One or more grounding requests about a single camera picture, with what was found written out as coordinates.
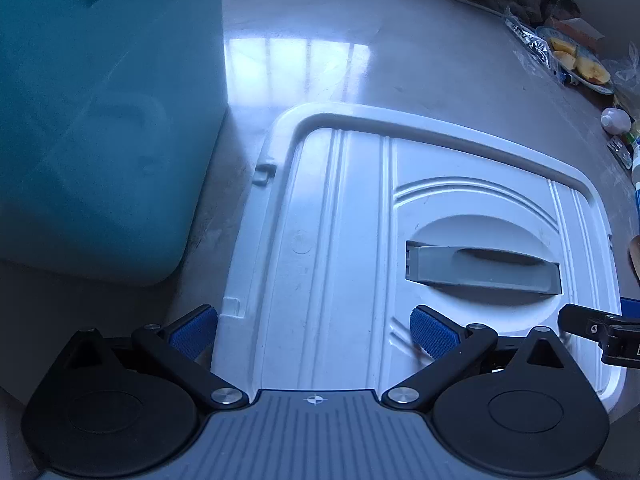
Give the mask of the silver foil snack package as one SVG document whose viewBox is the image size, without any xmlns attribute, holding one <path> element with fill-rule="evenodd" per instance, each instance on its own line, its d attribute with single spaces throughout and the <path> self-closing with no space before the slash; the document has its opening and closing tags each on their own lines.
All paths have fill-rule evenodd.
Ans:
<svg viewBox="0 0 640 480">
<path fill-rule="evenodd" d="M 525 25 L 507 6 L 502 14 L 506 28 L 518 38 L 527 52 L 553 76 L 559 76 L 559 63 L 554 57 L 547 41 L 539 37 L 533 29 Z"/>
</svg>

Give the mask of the small white round bottle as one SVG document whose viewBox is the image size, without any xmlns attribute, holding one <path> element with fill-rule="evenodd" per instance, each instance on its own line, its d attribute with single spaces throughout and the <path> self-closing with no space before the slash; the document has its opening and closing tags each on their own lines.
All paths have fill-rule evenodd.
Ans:
<svg viewBox="0 0 640 480">
<path fill-rule="evenodd" d="M 631 118 L 620 108 L 608 107 L 601 114 L 600 124 L 610 136 L 619 136 L 630 131 Z"/>
</svg>

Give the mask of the white bottle with blue label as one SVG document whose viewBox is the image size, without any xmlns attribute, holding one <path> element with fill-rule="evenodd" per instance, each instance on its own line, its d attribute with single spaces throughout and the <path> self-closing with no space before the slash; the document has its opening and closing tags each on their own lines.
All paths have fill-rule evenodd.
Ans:
<svg viewBox="0 0 640 480">
<path fill-rule="evenodd" d="M 640 136 L 634 138 L 632 147 L 634 148 L 634 154 L 632 154 L 631 181 L 638 191 L 640 188 Z"/>
</svg>

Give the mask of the clear plastic bag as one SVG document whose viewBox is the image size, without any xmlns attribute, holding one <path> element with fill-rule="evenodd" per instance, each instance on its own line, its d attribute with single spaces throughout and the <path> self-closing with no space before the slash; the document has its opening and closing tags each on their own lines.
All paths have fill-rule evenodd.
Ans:
<svg viewBox="0 0 640 480">
<path fill-rule="evenodd" d="M 631 41 L 626 58 L 604 60 L 604 67 L 611 74 L 614 94 L 620 106 L 635 120 L 639 119 L 639 49 Z"/>
</svg>

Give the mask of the teal plastic storage bin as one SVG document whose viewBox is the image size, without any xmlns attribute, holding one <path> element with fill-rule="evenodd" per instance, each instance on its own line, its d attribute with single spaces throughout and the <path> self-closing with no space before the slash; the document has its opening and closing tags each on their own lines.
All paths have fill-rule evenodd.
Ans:
<svg viewBox="0 0 640 480">
<path fill-rule="evenodd" d="M 1 0 L 1 255 L 178 266 L 228 106 L 221 0 Z"/>
</svg>

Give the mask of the white storage bin lid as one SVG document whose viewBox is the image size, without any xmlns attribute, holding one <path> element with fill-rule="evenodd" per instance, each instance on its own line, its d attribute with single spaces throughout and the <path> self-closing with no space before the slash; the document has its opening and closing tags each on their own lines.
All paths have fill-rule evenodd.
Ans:
<svg viewBox="0 0 640 480">
<path fill-rule="evenodd" d="M 620 310 L 580 171 L 450 122 L 306 104 L 257 159 L 210 368 L 248 394 L 381 392 L 433 361 L 410 336 L 420 304 L 523 336 L 569 303 Z"/>
</svg>

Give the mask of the plate of apple slices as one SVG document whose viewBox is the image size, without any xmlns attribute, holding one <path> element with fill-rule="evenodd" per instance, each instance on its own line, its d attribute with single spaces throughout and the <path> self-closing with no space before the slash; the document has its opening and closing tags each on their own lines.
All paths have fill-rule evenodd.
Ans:
<svg viewBox="0 0 640 480">
<path fill-rule="evenodd" d="M 551 48 L 556 60 L 564 72 L 570 75 L 571 80 L 576 80 L 604 96 L 612 96 L 614 88 L 610 72 L 586 47 L 552 27 L 539 26 L 536 33 Z"/>
</svg>

